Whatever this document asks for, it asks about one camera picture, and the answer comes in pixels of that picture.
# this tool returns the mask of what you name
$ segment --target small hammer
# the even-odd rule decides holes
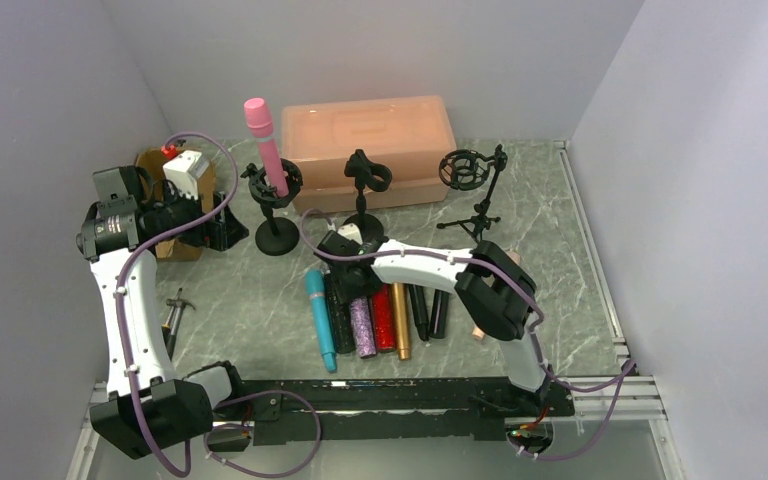
[[[172,358],[172,354],[175,353],[175,340],[178,338],[178,328],[181,327],[181,317],[184,315],[184,309],[187,307],[196,309],[195,305],[190,303],[189,300],[181,298],[181,292],[183,288],[178,289],[178,293],[175,298],[167,298],[166,305],[172,307],[172,311],[169,312],[169,317],[166,319],[166,323],[163,324],[163,333],[166,340],[166,353],[169,354],[169,358]]]

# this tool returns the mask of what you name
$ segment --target blue marker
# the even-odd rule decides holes
[[[319,351],[325,369],[330,373],[337,371],[337,352],[334,350],[334,339],[331,337],[331,324],[328,321],[328,307],[325,306],[325,283],[319,270],[308,270],[305,274],[305,286],[313,306],[313,324],[316,326],[316,336],[319,338]]]

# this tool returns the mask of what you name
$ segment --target cardboard box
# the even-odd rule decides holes
[[[149,173],[154,181],[163,180],[166,176],[163,174],[163,165],[168,162],[169,159],[166,155],[160,151],[159,148],[150,148],[141,153],[134,165],[143,167]],[[213,210],[213,192],[216,189],[216,169],[213,166],[213,162],[208,161],[207,170],[199,178],[198,192],[201,197],[201,209],[204,213]],[[143,182],[143,188],[148,191],[150,185],[146,185]],[[154,201],[160,201],[162,198],[161,186],[155,185],[154,191],[151,192],[151,198]],[[198,260],[201,257],[201,248],[193,247],[181,243],[178,240],[167,240],[160,242],[155,247],[158,261],[171,261],[171,262],[191,262]]]

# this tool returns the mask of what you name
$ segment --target round black base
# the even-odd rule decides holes
[[[357,213],[352,215],[351,217],[347,218],[345,222],[343,222],[343,225],[346,225],[348,223],[354,223],[358,227],[360,227],[360,223],[358,223],[358,218],[360,215]],[[381,224],[381,221],[375,218],[374,216],[370,214],[366,214],[363,217],[363,228],[360,230],[360,236],[363,238],[364,242],[368,242],[374,238],[381,238],[384,236],[384,225]]]
[[[295,223],[286,218],[276,218],[275,224],[278,235],[272,233],[268,222],[261,223],[254,234],[257,249],[272,257],[290,253],[299,244],[299,229]]]

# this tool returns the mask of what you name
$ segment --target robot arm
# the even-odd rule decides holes
[[[414,284],[457,293],[475,324],[499,340],[511,383],[529,392],[547,386],[548,379],[540,366],[537,352],[525,333],[531,308],[493,272],[455,261],[456,258],[475,258],[495,265],[533,297],[536,290],[534,281],[495,243],[481,241],[471,250],[414,247],[395,240],[360,245],[331,231],[318,248],[338,256],[423,250],[448,258],[449,261],[444,262],[430,256],[387,255],[374,260],[344,262],[322,257],[336,274],[338,293],[345,302],[371,295],[383,283]]]
[[[137,392],[131,391],[128,381],[117,323],[114,291],[131,252],[149,238],[203,215],[197,182],[205,162],[200,153],[186,151],[164,165],[167,180],[162,201],[146,198],[141,178],[149,187],[152,182],[137,167],[96,172],[93,181],[99,201],[90,207],[77,237],[78,249],[90,262],[101,294],[110,352],[108,401],[90,409],[90,421],[101,436],[131,458],[150,453],[136,422],[133,395],[139,395],[146,421],[161,448],[209,432],[216,405],[239,395],[235,391],[239,376],[228,362],[206,367],[185,379],[178,377],[163,343],[156,301],[157,262],[151,251],[136,258],[124,286]],[[212,194],[221,201],[221,194]],[[248,230],[226,208],[178,239],[221,251],[247,235]]]

